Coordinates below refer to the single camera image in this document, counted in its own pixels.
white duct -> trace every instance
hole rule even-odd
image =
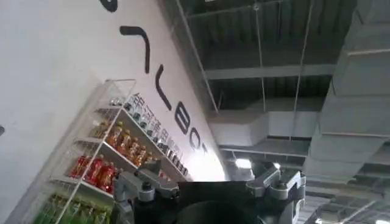
[[[359,2],[365,7],[354,13],[312,137],[304,171],[322,181],[348,182],[390,136],[390,54],[350,54],[390,45],[389,24],[372,24],[377,4],[384,2],[375,3]]]

red bottle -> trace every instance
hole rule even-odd
[[[88,156],[80,156],[77,159],[76,165],[73,167],[69,177],[72,178],[79,178],[84,173],[85,168],[87,167],[88,163],[90,162],[91,158]]]
[[[100,171],[97,187],[103,191],[108,191],[111,186],[112,178],[115,174],[115,167],[113,163],[106,164]]]
[[[89,182],[90,184],[96,185],[97,180],[98,180],[97,177],[98,177],[99,172],[102,169],[103,165],[104,165],[103,155],[99,155],[92,162],[90,169],[88,170],[87,174],[85,175],[85,180],[87,182]]]

beverage bottle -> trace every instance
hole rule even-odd
[[[175,166],[176,166],[178,160],[179,160],[179,158],[177,157],[176,154],[174,154],[174,156],[172,157],[172,163],[175,164]]]
[[[100,209],[96,216],[93,224],[105,224],[105,220],[108,218],[108,212],[106,209]]]
[[[111,122],[104,121],[103,125],[101,125],[101,129],[99,130],[98,138],[104,138],[105,134],[107,134],[108,129],[110,128]]]
[[[115,168],[115,171],[114,171],[114,175],[111,177],[111,185],[110,187],[107,189],[107,192],[110,193],[110,194],[114,194],[114,181],[113,179],[118,176],[121,172],[123,172],[123,169],[120,168],[119,170],[117,168]]]
[[[142,116],[140,118],[140,127],[145,129],[147,127],[147,113],[143,111]]]
[[[155,120],[153,120],[152,122],[150,122],[149,125],[147,126],[146,134],[147,134],[149,137],[152,137],[152,136],[153,136],[155,126],[156,126],[156,121],[155,121]]]
[[[116,146],[116,150],[120,154],[126,154],[126,149],[128,148],[129,144],[131,143],[131,137],[130,137],[130,131],[126,130],[122,135],[120,141],[118,141],[119,144]]]
[[[183,172],[183,164],[182,163],[179,164],[179,171]]]
[[[113,127],[110,135],[106,139],[107,143],[110,146],[114,148],[116,147],[116,145],[118,144],[118,138],[121,135],[122,130],[123,130],[123,123],[121,121],[118,121],[116,125]]]
[[[114,177],[114,174],[115,174],[115,166],[114,166],[114,163],[109,163],[109,164],[106,164],[102,169],[101,169],[101,173],[99,175],[99,179],[97,181],[97,187],[102,189],[103,191],[108,191],[110,186],[111,186],[111,182],[112,182],[112,178]]]
[[[148,152],[146,155],[145,163],[153,161],[153,154]]]
[[[130,148],[128,149],[128,151],[126,153],[126,158],[128,160],[130,160],[130,161],[135,159],[139,147],[140,147],[140,145],[138,143],[138,138],[137,137],[136,138],[132,138],[132,143],[131,143],[131,146],[130,146]]]
[[[73,199],[62,216],[60,224],[72,223],[72,220],[76,217],[80,207],[80,201],[78,199]]]
[[[97,184],[97,180],[98,180],[97,177],[104,165],[103,157],[104,157],[103,155],[97,156],[92,162],[91,167],[88,170],[87,174],[85,175],[85,180],[92,185]]]
[[[104,135],[104,131],[107,130],[109,128],[109,124],[107,121],[103,121],[101,122],[98,126],[95,126],[94,128],[92,128],[91,132],[90,132],[90,135],[89,137],[92,137],[92,138],[102,138]]]
[[[146,155],[146,147],[142,146],[139,154],[136,156],[136,158],[134,160],[134,165],[136,165],[137,167],[140,167],[145,159],[145,155]]]
[[[134,110],[133,113],[133,118],[134,120],[138,123],[141,119],[141,114],[142,114],[142,108],[140,106],[137,106]]]
[[[84,173],[87,164],[91,161],[91,158],[87,155],[82,155],[77,159],[75,166],[73,167],[69,177],[79,178]]]

ceiling pipe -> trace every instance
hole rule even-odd
[[[296,125],[296,116],[297,116],[297,103],[298,103],[298,95],[299,95],[299,86],[300,86],[300,77],[303,74],[303,70],[305,67],[303,66],[303,61],[305,60],[305,52],[306,52],[306,47],[307,47],[307,39],[309,36],[309,30],[310,30],[310,21],[311,21],[311,12],[313,11],[313,0],[310,1],[310,9],[309,9],[309,14],[308,14],[308,19],[306,23],[306,32],[305,32],[305,40],[303,42],[303,48],[302,48],[302,55],[300,56],[300,72],[298,75],[298,81],[297,81],[297,91],[295,94],[295,101],[294,101],[294,116],[292,126],[291,126],[291,135],[289,137],[289,140],[291,141],[294,135],[294,130],[295,130],[295,125]]]
[[[258,11],[261,10],[261,6],[259,3],[255,1],[254,10],[256,13],[256,30],[257,30],[257,44],[258,44],[258,57],[259,57],[259,64],[260,68],[263,68],[263,53],[261,51],[261,38],[260,38],[260,26],[258,23]],[[264,77],[261,78],[261,90],[262,90],[262,95],[263,95],[263,112],[266,112],[266,91],[264,88]]]
[[[185,27],[187,36],[190,39],[190,45],[191,45],[191,47],[193,49],[193,52],[194,52],[194,55],[195,55],[195,58],[196,58],[196,62],[198,64],[198,66],[200,67],[200,72],[202,73],[203,80],[206,83],[208,95],[210,95],[210,99],[211,99],[211,101],[213,103],[215,112],[217,112],[217,114],[218,114],[219,110],[218,110],[217,104],[215,103],[214,96],[213,96],[213,93],[212,93],[211,88],[210,88],[210,84],[208,83],[208,79],[207,79],[207,76],[206,76],[205,69],[203,68],[203,64],[202,64],[202,61],[200,60],[199,53],[197,52],[197,49],[196,49],[196,46],[195,46],[195,41],[193,39],[193,34],[191,33],[191,29],[190,29],[190,26],[188,25],[188,21],[187,21],[187,18],[185,16],[182,4],[180,3],[180,0],[176,0],[176,5],[179,8],[180,16],[182,17],[182,21],[184,23],[184,27]]]

black machine part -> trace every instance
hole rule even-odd
[[[300,172],[281,175],[272,168],[248,182],[175,184],[141,168],[115,180],[112,223],[295,224],[305,183]]]

